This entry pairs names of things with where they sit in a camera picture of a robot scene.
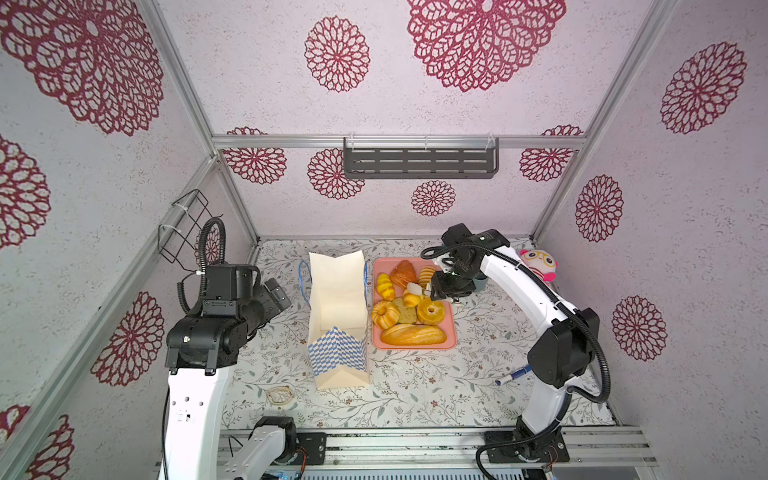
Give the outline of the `checkered paper bag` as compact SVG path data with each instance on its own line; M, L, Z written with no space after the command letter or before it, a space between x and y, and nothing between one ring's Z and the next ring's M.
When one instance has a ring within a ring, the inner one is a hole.
M307 352L316 387L366 388L371 379L364 254L311 253L309 271Z

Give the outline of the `yellow ridged bread roll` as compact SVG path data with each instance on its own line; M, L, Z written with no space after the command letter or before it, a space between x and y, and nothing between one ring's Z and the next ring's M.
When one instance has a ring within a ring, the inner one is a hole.
M422 296L418 294L413 294L410 292L405 292L403 294L403 304L408 308L416 308L419 303L422 301Z

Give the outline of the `brown croissant bread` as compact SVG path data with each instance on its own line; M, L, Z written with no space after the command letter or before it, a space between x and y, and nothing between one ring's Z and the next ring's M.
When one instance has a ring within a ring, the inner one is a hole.
M410 283L418 283L418 275L409 260L401 260L390 272L389 278L395 286L403 290L406 290Z

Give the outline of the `steel tongs cream tips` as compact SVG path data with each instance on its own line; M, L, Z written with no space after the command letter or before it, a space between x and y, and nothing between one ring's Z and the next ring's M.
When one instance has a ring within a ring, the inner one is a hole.
M431 283L413 283L409 282L406 286L406 290L408 293L413 295L419 295L425 298L431 297Z

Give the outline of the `yellow ring donut bread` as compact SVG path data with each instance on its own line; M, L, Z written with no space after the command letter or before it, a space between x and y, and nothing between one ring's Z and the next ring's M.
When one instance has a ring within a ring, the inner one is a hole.
M416 307L417 319L421 324L436 326L445 318L446 310L441 301L422 299Z

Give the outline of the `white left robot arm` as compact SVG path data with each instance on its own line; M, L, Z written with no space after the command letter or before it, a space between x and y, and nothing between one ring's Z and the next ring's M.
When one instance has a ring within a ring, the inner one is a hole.
M225 259L226 228L219 217L199 230L199 291L194 303L177 284L184 313L166 336L167 390L161 427L161 479L217 476L220 416L240 350L291 302L276 279Z

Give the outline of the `striped yellow bread roll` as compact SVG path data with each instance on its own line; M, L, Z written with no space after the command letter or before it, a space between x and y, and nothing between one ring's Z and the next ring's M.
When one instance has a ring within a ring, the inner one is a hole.
M435 273L436 268L433 265L426 265L422 267L418 276L418 284L422 288L426 289Z

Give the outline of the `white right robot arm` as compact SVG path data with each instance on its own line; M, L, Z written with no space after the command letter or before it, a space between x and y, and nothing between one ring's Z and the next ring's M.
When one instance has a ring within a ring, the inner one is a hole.
M473 233L463 223L453 225L440 245L425 248L420 256L446 266L432 276L432 299L468 297L477 280L486 278L517 304L537 333L527 354L534 383L526 408L513 430L486 439L475 456L498 454L518 462L562 460L562 422L572 398L603 404L611 393L610 369L598 340L599 316L548 287L494 229Z

